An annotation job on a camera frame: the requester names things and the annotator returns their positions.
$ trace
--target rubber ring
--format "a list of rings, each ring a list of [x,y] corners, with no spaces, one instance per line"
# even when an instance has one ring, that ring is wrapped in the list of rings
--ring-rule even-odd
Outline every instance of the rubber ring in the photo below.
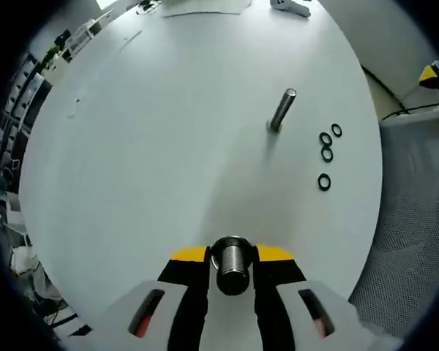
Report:
[[[330,151],[330,157],[325,157],[325,151]],[[331,150],[330,146],[324,145],[322,146],[322,149],[320,150],[320,155],[322,156],[323,161],[326,163],[330,163],[334,159],[334,152]]]
[[[338,124],[336,124],[336,123],[333,123],[333,124],[331,125],[331,131],[334,133],[334,135],[335,135],[336,137],[341,137],[342,134],[343,134],[342,127],[340,127],[340,126],[339,126]]]
[[[321,132],[319,134],[319,140],[325,146],[331,146],[331,144],[333,143],[333,140],[331,139],[330,134],[329,133],[325,133],[325,132]]]
[[[322,179],[326,179],[329,182],[329,184],[327,186],[322,185]],[[319,189],[322,190],[323,192],[329,190],[331,185],[329,175],[327,173],[320,174],[319,178],[317,179],[317,184],[319,186]]]

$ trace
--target metal cylinder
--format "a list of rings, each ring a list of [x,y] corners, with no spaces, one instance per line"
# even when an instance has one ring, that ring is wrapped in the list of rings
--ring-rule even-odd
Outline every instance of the metal cylinder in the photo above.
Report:
[[[278,133],[280,131],[283,118],[286,116],[286,113],[290,109],[295,98],[296,90],[292,88],[286,89],[281,101],[279,102],[278,108],[275,111],[273,119],[268,123],[268,128],[271,132]]]
[[[219,272],[222,275],[229,273],[244,274],[244,258],[239,246],[227,246],[221,254]]]
[[[240,237],[224,237],[211,248],[211,259],[218,269],[217,285],[226,295],[240,295],[249,287],[252,246]]]
[[[244,254],[239,246],[226,246],[221,254],[217,274],[218,288],[226,295],[240,295],[249,286],[249,270],[245,268]]]

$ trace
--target white table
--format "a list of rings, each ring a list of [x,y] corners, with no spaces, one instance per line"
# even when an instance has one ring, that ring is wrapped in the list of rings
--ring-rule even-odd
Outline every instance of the white table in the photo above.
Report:
[[[267,0],[241,15],[134,9],[68,66],[32,130],[20,202],[84,321],[156,279],[177,249],[233,234],[282,246],[349,297],[378,219],[378,120],[349,43],[309,7],[309,20]],[[273,137],[266,121],[286,88],[297,97]],[[318,135],[335,122],[343,136],[326,164]]]

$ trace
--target black cable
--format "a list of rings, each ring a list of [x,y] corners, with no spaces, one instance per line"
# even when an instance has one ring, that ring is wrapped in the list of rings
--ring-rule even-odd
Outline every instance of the black cable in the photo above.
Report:
[[[67,324],[68,322],[75,320],[77,318],[78,318],[78,315],[76,313],[72,314],[69,317],[64,318],[63,320],[59,320],[57,323],[55,323],[55,318],[54,318],[50,327],[52,329],[55,329],[55,328],[59,327],[60,325]]]
[[[59,315],[59,312],[60,312],[60,305],[61,305],[61,302],[62,302],[62,301],[63,301],[63,299],[61,299],[61,300],[59,301],[59,304],[57,305],[57,311],[56,311],[56,313],[55,313],[54,316],[53,316],[52,322],[49,324],[51,328],[54,328],[54,327],[53,327],[53,324],[54,324],[54,322],[56,321],[57,316]]]
[[[25,274],[27,274],[27,273],[29,273],[29,272],[32,272],[32,273],[34,273],[34,272],[36,272],[38,269],[39,269],[39,267],[41,266],[41,262],[39,261],[38,263],[37,263],[37,266],[36,266],[36,268],[30,268],[30,269],[27,269],[27,270],[25,270],[23,273],[19,273],[18,274],[18,276],[23,276],[23,275],[25,275]]]
[[[77,331],[71,333],[69,336],[85,336],[91,331],[93,331],[91,329],[91,327],[89,325],[85,324],[83,327],[81,327]]]
[[[384,121],[384,120],[387,119],[388,117],[392,117],[393,115],[400,114],[400,113],[402,113],[402,112],[408,112],[408,111],[420,110],[420,109],[422,109],[422,108],[435,107],[435,106],[439,106],[439,102],[438,102],[438,103],[435,103],[435,104],[422,105],[422,106],[412,107],[412,108],[405,108],[404,110],[395,111],[395,112],[392,112],[392,113],[388,114],[387,116],[385,116],[384,118],[382,118],[382,120]]]
[[[382,83],[382,81],[377,78],[375,76],[374,73],[372,73],[371,71],[369,71],[365,66],[361,65],[361,68],[363,69],[363,72],[366,73],[367,75],[369,75],[383,90],[386,91],[386,93],[395,101],[397,101],[397,104],[400,106],[400,108],[403,111],[406,111],[405,106],[402,104],[402,102],[399,100],[399,98],[397,97],[397,95],[395,95],[395,93],[388,87],[386,86],[384,83]]]

